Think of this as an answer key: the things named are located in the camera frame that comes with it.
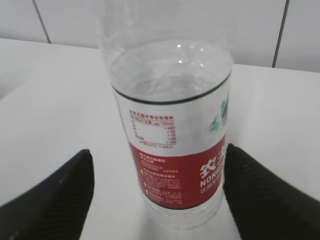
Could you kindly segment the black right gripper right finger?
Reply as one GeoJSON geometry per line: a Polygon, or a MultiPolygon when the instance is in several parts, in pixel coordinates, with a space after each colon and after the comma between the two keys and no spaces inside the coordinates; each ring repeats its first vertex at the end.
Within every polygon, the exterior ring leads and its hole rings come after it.
{"type": "Polygon", "coordinates": [[[229,144],[223,190],[243,240],[318,240],[320,202],[229,144]]]}

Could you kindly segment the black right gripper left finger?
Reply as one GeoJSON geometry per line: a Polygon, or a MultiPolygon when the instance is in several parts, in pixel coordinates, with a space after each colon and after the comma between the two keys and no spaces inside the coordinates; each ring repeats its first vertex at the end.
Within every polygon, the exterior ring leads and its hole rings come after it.
{"type": "Polygon", "coordinates": [[[94,188],[93,157],[83,149],[42,182],[0,207],[0,238],[80,239],[94,188]]]}

